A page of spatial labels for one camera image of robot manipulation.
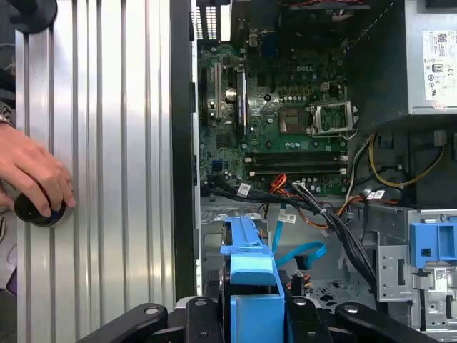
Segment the person's hand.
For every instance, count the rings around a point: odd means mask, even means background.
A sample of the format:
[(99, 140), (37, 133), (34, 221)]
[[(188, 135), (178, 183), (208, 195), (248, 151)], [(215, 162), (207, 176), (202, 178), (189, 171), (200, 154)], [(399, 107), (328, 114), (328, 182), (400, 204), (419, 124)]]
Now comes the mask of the person's hand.
[(25, 194), (44, 217), (65, 203), (75, 207), (67, 168), (33, 139), (1, 123), (1, 180)]

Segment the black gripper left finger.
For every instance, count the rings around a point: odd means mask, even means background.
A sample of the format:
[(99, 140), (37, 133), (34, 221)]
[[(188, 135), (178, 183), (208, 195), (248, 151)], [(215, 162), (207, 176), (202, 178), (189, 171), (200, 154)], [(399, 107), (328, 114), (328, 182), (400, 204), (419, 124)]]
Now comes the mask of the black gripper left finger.
[(192, 297), (172, 312), (160, 304), (140, 304), (79, 341), (220, 342), (218, 305), (205, 297)]

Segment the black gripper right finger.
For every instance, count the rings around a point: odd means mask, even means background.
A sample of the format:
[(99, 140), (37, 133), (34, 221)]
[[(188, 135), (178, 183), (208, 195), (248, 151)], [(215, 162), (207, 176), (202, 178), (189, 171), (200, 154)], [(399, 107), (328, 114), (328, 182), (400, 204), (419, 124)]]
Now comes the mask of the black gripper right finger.
[(318, 308), (306, 297), (287, 299), (288, 342), (434, 342), (363, 304), (339, 304), (334, 313)]

